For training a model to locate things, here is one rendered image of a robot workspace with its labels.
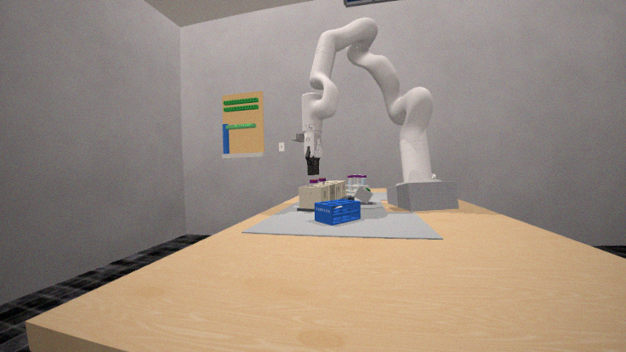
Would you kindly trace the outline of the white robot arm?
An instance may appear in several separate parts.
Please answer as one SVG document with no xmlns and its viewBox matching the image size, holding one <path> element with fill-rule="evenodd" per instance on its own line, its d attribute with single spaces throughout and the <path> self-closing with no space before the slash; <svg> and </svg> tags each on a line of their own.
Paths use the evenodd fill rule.
<svg viewBox="0 0 626 352">
<path fill-rule="evenodd" d="M 330 77 L 336 53 L 347 47 L 349 61 L 367 70 L 379 85 L 390 120 L 403 125 L 399 141 L 404 182 L 396 185 L 440 182 L 431 172 L 426 134 L 434 106 L 432 95 L 421 87 L 401 95 L 400 79 L 394 66 L 383 55 L 369 51 L 377 34 L 378 25 L 370 18 L 360 18 L 342 28 L 322 33 L 310 73 L 310 85 L 323 90 L 323 96 L 317 93 L 302 95 L 303 133 L 291 134 L 291 140 L 304 142 L 304 133 L 321 133 L 322 120 L 335 114 L 339 91 Z"/>
</svg>

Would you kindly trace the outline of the white tube rack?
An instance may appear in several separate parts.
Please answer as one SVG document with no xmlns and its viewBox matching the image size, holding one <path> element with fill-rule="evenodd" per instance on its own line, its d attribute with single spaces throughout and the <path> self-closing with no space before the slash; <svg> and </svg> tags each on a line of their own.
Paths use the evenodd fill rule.
<svg viewBox="0 0 626 352">
<path fill-rule="evenodd" d="M 353 186 L 353 190 L 348 190 L 348 186 Z M 353 196 L 353 195 L 355 194 L 356 190 L 354 190 L 354 186 L 355 186 L 355 187 L 357 187 L 357 188 L 359 187 L 359 185 L 346 185 L 346 195 Z M 363 188 L 365 188 L 365 189 L 366 189 L 366 188 L 368 188 L 368 189 L 369 189 L 369 186 L 368 186 L 368 185 L 361 185 L 361 187 L 363 187 Z M 349 191 L 351 191 L 352 193 L 350 194 L 350 193 L 349 193 Z"/>
</svg>

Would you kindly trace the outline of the beige bucket adapter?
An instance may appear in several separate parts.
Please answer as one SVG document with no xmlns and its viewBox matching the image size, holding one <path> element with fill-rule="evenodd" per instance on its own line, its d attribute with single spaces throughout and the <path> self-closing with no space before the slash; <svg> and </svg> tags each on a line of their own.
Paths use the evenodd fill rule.
<svg viewBox="0 0 626 352">
<path fill-rule="evenodd" d="M 328 185 L 299 187 L 299 208 L 315 209 L 315 202 L 328 201 Z"/>
<path fill-rule="evenodd" d="M 328 200 L 335 200 L 335 184 L 325 184 L 328 185 Z"/>
<path fill-rule="evenodd" d="M 326 181 L 326 182 L 341 182 L 341 198 L 346 196 L 345 181 Z"/>
<path fill-rule="evenodd" d="M 341 182 L 326 182 L 326 184 L 335 184 L 335 200 L 341 199 Z"/>
</svg>

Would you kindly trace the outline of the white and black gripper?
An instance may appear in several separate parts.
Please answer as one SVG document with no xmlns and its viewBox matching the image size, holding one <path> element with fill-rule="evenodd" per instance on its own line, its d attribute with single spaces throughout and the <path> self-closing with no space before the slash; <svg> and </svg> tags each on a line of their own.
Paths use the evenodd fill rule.
<svg viewBox="0 0 626 352">
<path fill-rule="evenodd" d="M 304 156 L 308 175 L 319 174 L 319 160 L 322 158 L 322 133 L 304 133 Z"/>
</svg>

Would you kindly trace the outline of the grey bench mat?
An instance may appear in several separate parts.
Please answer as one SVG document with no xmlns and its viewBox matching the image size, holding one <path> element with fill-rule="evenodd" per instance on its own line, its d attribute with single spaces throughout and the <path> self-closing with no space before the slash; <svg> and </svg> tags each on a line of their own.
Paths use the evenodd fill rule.
<svg viewBox="0 0 626 352">
<path fill-rule="evenodd" d="M 381 201 L 387 201 L 387 193 L 373 192 L 373 205 L 361 205 L 361 219 L 336 225 L 315 221 L 315 212 L 297 211 L 298 201 L 242 233 L 443 240 L 415 212 L 386 212 Z"/>
</svg>

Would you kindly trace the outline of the blue tube rack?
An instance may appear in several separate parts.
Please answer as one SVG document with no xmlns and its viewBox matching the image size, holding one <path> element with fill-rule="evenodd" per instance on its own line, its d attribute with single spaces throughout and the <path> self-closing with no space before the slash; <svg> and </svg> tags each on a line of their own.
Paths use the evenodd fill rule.
<svg viewBox="0 0 626 352">
<path fill-rule="evenodd" d="M 342 207 L 333 208 L 337 206 Z M 358 219 L 361 219 L 361 208 L 358 201 L 338 199 L 315 202 L 315 221 L 317 222 L 336 225 Z"/>
</svg>

